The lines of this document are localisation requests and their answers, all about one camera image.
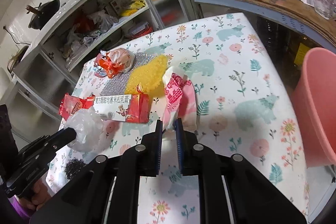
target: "yellow label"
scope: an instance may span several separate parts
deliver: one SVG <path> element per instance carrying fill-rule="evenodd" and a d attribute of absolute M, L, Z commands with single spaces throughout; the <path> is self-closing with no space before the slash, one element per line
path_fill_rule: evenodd
<path fill-rule="evenodd" d="M 299 49 L 297 50 L 296 57 L 294 60 L 294 63 L 298 66 L 301 66 L 303 64 L 303 59 L 306 55 L 306 53 L 310 50 L 309 47 L 306 45 L 300 43 Z"/>

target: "pan handle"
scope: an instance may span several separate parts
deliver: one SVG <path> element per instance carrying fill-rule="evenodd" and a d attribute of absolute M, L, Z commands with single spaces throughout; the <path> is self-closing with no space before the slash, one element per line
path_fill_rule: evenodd
<path fill-rule="evenodd" d="M 26 10 L 29 11 L 29 12 L 32 12 L 32 13 L 34 13 L 35 15 L 38 15 L 38 16 L 42 15 L 42 12 L 41 12 L 41 11 L 35 9 L 34 7 L 31 7 L 30 5 L 27 5 L 27 6 L 26 6 Z"/>

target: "black cable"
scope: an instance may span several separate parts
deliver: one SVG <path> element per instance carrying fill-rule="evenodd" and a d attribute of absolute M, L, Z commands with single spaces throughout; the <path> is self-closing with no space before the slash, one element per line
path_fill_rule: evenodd
<path fill-rule="evenodd" d="M 8 32 L 8 33 L 10 34 L 10 36 L 12 37 L 12 39 L 13 39 L 13 41 L 14 41 L 15 44 L 26 44 L 26 45 L 30 45 L 29 43 L 25 43 L 25 42 L 19 42 L 19 43 L 17 43 L 17 42 L 15 41 L 15 39 L 14 39 L 12 33 L 9 32 L 9 31 L 6 29 L 6 26 L 4 26 L 3 29 L 4 29 L 6 32 Z"/>

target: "silver screw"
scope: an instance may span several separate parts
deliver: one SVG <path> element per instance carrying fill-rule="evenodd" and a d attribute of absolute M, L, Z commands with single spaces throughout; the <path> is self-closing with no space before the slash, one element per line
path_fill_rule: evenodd
<path fill-rule="evenodd" d="M 232 157 L 235 161 L 242 161 L 243 156 L 241 154 L 234 154 Z"/>
<path fill-rule="evenodd" d="M 203 148 L 204 148 L 204 146 L 201 145 L 200 143 L 197 143 L 197 144 L 195 144 L 195 145 L 193 146 L 193 148 L 194 148 L 194 150 L 196 150 L 196 151 L 202 151 Z"/>
<path fill-rule="evenodd" d="M 143 144 L 138 144 L 135 147 L 135 149 L 136 149 L 136 151 L 141 152 L 141 151 L 144 151 L 146 149 L 146 147 Z"/>
<path fill-rule="evenodd" d="M 106 157 L 104 155 L 98 155 L 96 157 L 96 162 L 99 163 L 99 164 L 104 162 L 105 160 L 106 160 Z"/>

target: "white tablecloth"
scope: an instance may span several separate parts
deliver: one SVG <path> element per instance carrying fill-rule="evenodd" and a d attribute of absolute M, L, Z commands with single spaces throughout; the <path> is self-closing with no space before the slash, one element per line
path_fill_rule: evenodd
<path fill-rule="evenodd" d="M 169 65 L 182 67 L 195 88 L 199 120 L 195 134 L 199 142 L 221 155 L 242 154 L 303 214 L 308 214 L 305 155 L 295 113 L 244 14 L 173 26 L 121 47 L 165 54 Z M 98 95 L 108 80 L 94 76 L 91 60 L 85 64 L 73 95 Z M 155 99 L 150 122 L 140 127 L 105 121 L 96 151 L 82 154 L 67 146 L 60 149 L 47 175 L 51 189 L 56 192 L 66 184 L 64 168 L 68 160 L 90 162 L 97 154 L 113 157 L 139 143 L 144 133 L 155 130 L 153 121 L 163 114 L 165 105 L 164 97 Z M 165 135 L 159 176 L 140 180 L 138 223 L 199 223 L 198 179 L 178 176 L 175 136 Z"/>

